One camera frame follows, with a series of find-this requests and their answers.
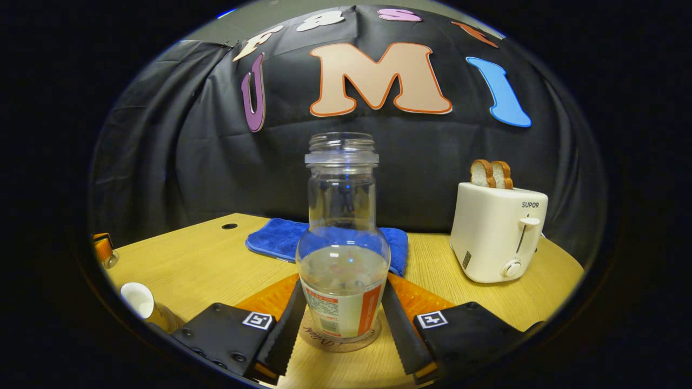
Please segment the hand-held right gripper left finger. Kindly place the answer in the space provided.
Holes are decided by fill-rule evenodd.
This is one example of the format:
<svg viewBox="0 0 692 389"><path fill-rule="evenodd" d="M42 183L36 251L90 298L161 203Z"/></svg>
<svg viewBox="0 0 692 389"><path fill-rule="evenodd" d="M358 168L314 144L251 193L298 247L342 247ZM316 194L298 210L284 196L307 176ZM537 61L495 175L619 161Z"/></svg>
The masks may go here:
<svg viewBox="0 0 692 389"><path fill-rule="evenodd" d="M211 304L171 337L227 372L274 385L287 373L306 306L295 273L235 306Z"/></svg>

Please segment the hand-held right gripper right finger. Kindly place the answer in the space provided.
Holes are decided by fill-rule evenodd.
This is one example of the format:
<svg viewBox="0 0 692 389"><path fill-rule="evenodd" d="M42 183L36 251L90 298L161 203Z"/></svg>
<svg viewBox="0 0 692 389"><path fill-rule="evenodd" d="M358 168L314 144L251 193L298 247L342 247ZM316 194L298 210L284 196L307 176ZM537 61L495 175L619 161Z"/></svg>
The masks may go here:
<svg viewBox="0 0 692 389"><path fill-rule="evenodd" d="M382 306L405 374L418 385L467 378L542 325L518 330L478 302L452 303L393 273Z"/></svg>

